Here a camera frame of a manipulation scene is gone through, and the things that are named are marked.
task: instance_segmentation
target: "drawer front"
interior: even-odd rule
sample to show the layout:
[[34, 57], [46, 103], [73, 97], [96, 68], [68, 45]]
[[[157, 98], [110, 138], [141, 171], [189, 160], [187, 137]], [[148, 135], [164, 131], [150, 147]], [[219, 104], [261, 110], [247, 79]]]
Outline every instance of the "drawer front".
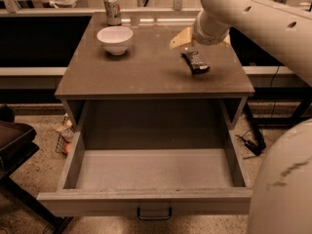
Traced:
[[247, 215], [249, 188], [189, 191], [171, 195], [100, 194], [79, 192], [40, 193], [38, 200], [59, 216], [140, 216], [166, 219], [177, 215]]

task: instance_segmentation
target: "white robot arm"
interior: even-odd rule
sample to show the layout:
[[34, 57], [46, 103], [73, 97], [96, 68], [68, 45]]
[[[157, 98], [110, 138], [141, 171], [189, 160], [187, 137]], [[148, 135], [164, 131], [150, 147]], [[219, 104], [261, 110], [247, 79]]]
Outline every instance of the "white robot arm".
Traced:
[[269, 0], [201, 0], [195, 40], [216, 44], [235, 27], [312, 86], [312, 14]]
[[[312, 86], [312, 15], [268, 0], [201, 0], [193, 26], [206, 45], [233, 26]], [[312, 120], [266, 150], [253, 188], [248, 234], [312, 233]]]

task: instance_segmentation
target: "black chair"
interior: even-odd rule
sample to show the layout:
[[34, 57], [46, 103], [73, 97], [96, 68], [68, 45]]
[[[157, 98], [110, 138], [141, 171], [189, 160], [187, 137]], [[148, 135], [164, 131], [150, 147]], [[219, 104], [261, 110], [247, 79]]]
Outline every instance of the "black chair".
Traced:
[[[12, 113], [7, 114], [6, 119], [14, 120]], [[35, 130], [27, 124], [3, 120], [3, 117], [0, 117], [0, 186], [46, 219], [55, 228], [54, 233], [61, 233], [72, 217], [54, 216], [31, 194], [10, 179], [10, 175], [39, 150], [38, 145], [33, 142]]]

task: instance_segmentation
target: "yellow object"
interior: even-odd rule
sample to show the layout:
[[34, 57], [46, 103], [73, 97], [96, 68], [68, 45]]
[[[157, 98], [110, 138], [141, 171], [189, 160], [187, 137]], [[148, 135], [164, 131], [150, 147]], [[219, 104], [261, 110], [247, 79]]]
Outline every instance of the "yellow object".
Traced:
[[192, 28], [186, 27], [170, 41], [170, 49], [190, 43], [192, 43]]

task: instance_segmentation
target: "drawer handle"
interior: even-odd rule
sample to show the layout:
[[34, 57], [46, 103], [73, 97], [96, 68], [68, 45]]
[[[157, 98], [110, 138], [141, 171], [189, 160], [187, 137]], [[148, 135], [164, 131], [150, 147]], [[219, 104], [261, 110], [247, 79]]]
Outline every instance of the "drawer handle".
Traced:
[[173, 215], [173, 209], [169, 207], [168, 215], [165, 216], [142, 216], [140, 215], [140, 208], [137, 208], [136, 215], [139, 220], [168, 220]]

